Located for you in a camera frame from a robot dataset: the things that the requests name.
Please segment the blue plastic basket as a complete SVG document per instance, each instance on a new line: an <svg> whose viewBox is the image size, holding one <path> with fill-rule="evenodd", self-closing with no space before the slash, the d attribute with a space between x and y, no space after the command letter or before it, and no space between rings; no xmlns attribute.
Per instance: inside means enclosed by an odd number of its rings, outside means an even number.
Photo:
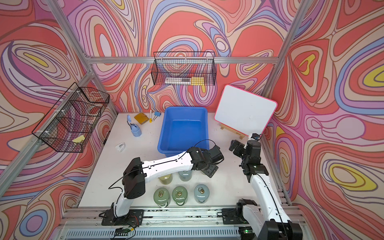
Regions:
<svg viewBox="0 0 384 240"><path fill-rule="evenodd" d="M190 147L208 149L208 111L202 107L169 107L165 110L158 151L166 157Z"/></svg>

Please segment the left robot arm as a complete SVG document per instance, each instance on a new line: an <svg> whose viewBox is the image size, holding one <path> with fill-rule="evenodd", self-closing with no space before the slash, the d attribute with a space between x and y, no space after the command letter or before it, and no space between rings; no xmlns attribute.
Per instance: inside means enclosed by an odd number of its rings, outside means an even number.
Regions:
<svg viewBox="0 0 384 240"><path fill-rule="evenodd" d="M138 218L139 214L130 208L134 199L145 194L147 183L182 171L201 171L212 178L223 160L224 155L217 145L210 150L191 147L178 155L154 161L143 162L139 157L132 159L123 176L117 180L123 185L117 200L110 209L99 214L102 225L122 226L129 218Z"/></svg>

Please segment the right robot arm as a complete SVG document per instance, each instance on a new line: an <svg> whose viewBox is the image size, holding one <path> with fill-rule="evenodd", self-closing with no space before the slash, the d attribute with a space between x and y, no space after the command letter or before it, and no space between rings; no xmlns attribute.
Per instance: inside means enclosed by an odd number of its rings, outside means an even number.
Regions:
<svg viewBox="0 0 384 240"><path fill-rule="evenodd" d="M232 140L229 150L242 159L240 167L258 197L257 203L239 200L236 208L237 217L252 228L254 239L302 240L301 226L290 219L272 190L269 172L261 163L261 143L248 140L242 144Z"/></svg>

